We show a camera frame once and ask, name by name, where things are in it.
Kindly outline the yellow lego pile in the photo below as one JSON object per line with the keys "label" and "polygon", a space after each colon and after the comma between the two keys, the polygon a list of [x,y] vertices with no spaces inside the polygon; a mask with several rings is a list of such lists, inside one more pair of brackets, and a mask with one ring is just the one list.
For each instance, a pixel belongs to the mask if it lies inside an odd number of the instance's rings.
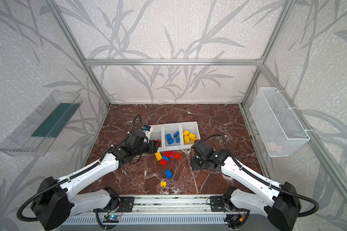
{"label": "yellow lego pile", "polygon": [[189,139],[192,140],[192,141],[194,141],[194,140],[196,139],[196,135],[193,134],[193,133],[190,133],[190,134],[188,135],[188,137],[189,137]]}

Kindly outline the yellow lego side up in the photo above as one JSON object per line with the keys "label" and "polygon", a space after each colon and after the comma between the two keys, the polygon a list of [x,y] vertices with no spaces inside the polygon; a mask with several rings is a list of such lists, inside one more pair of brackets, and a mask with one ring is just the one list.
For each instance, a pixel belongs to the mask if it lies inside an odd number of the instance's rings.
{"label": "yellow lego side up", "polygon": [[161,161],[163,158],[160,152],[155,153],[155,157],[156,157],[157,161]]}

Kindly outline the red square lego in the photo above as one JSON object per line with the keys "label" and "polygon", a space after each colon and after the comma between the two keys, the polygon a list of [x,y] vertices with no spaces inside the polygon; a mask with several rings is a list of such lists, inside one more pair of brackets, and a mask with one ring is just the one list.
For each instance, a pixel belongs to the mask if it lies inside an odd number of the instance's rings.
{"label": "red square lego", "polygon": [[182,156],[181,153],[176,153],[176,154],[174,155],[174,158],[175,158],[176,160],[179,160],[179,159],[181,158],[181,156]]}

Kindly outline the red lego pile bottom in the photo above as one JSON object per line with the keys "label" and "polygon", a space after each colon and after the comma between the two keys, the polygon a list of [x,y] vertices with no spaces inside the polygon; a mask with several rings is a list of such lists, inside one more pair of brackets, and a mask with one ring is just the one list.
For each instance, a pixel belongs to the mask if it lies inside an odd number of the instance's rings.
{"label": "red lego pile bottom", "polygon": [[159,161],[159,163],[160,163],[162,166],[166,166],[168,162],[167,162],[165,159],[161,159],[161,160]]}

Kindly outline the long red lego brick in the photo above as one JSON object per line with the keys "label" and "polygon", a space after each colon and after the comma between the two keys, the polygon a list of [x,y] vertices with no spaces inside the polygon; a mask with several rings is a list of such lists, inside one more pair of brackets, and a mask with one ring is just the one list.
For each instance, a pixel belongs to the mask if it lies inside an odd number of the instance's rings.
{"label": "long red lego brick", "polygon": [[175,156],[175,152],[174,151],[165,151],[164,152],[164,156],[165,157],[174,157]]}

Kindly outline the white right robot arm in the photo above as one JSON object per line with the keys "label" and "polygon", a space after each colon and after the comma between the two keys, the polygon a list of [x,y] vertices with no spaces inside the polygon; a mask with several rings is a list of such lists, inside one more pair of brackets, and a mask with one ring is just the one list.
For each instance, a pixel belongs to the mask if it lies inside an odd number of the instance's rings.
{"label": "white right robot arm", "polygon": [[202,140],[195,141],[191,148],[196,154],[191,161],[193,170],[215,170],[251,190],[247,193],[230,187],[222,196],[226,210],[255,212],[280,231],[293,229],[301,210],[298,198],[276,190],[279,183],[264,178],[223,149],[214,150]]}

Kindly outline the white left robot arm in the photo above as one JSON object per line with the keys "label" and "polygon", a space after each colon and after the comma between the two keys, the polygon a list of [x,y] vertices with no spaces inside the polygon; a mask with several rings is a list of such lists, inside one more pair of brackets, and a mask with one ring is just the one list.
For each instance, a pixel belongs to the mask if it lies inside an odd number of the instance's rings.
{"label": "white left robot arm", "polygon": [[84,188],[129,164],[136,156],[154,154],[158,150],[156,141],[150,140],[153,127],[131,132],[124,144],[108,149],[102,157],[69,175],[43,180],[38,189],[39,196],[32,201],[31,210],[46,231],[51,231],[69,217],[88,210],[105,208],[117,198],[111,189],[79,195]]}

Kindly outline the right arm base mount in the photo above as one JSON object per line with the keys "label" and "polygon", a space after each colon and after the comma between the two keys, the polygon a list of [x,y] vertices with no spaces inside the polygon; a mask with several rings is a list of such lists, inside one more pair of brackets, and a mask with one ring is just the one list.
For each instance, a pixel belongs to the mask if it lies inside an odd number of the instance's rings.
{"label": "right arm base mount", "polygon": [[235,207],[224,201],[222,196],[210,196],[209,205],[212,212],[232,212]]}

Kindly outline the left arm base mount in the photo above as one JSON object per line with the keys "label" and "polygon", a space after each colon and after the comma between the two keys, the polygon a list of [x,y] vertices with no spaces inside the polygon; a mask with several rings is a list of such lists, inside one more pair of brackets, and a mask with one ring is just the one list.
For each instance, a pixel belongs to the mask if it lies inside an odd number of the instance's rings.
{"label": "left arm base mount", "polygon": [[109,211],[117,213],[130,213],[133,210],[134,201],[135,198],[132,196],[112,198]]}

